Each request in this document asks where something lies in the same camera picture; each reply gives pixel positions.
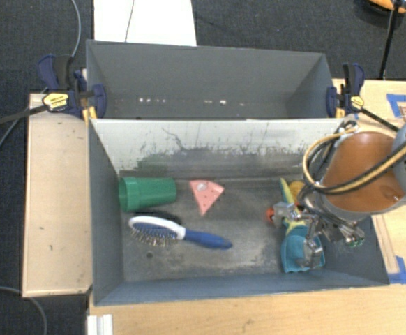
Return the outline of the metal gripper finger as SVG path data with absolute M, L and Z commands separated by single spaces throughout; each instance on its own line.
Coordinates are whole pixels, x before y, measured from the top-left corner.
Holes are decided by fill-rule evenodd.
M 273 206 L 273 224 L 276 227 L 296 227 L 309 225 L 312 222 L 310 214 L 305 214 L 294 203 L 278 202 Z
M 300 268 L 314 269 L 322 263 L 323 248 L 318 242 L 318 231 L 314 222 L 296 228 L 298 243 L 296 245 L 296 263 Z

